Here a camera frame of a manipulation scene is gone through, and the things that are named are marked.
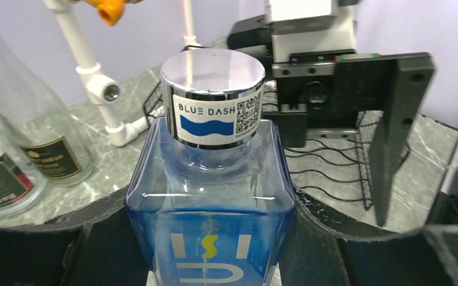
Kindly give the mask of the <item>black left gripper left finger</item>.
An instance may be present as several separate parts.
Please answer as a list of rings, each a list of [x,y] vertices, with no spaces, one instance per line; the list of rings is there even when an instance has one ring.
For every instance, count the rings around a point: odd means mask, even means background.
[[[0,285],[146,285],[126,192],[40,225],[0,228]]]

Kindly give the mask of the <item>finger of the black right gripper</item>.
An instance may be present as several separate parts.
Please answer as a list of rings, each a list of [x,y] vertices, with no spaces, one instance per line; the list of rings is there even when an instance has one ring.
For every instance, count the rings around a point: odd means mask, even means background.
[[[429,53],[390,55],[381,63],[377,94],[383,99],[383,113],[369,147],[369,163],[376,223],[383,227],[401,152],[433,78],[435,65]]]

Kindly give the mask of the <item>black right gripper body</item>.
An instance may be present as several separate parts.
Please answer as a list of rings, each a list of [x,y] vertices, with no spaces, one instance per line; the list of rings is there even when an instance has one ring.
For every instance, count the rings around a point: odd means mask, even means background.
[[[265,15],[236,22],[227,46],[256,57],[267,79],[275,81],[278,110],[265,116],[278,124],[288,147],[303,146],[308,135],[324,137],[332,131],[346,136],[361,112],[382,111],[377,86],[387,58],[379,54],[309,52],[275,63]]]

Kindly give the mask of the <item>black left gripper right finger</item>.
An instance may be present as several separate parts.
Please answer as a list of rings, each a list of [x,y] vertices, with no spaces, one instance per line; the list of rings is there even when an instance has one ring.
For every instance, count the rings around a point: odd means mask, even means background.
[[[396,233],[295,189],[279,258],[283,285],[458,285],[458,225]]]

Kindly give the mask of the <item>tall clear open-neck bottle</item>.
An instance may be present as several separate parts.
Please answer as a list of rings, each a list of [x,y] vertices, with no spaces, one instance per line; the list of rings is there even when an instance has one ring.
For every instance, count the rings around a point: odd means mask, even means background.
[[[94,159],[66,106],[1,35],[0,122],[11,142],[52,183],[76,185],[92,173]]]

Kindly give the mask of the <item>clear blue bottle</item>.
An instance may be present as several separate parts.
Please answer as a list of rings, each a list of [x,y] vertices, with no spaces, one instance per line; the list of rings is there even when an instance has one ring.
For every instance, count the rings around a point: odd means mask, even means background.
[[[160,69],[156,118],[125,207],[156,285],[270,285],[296,208],[264,66],[200,48]]]

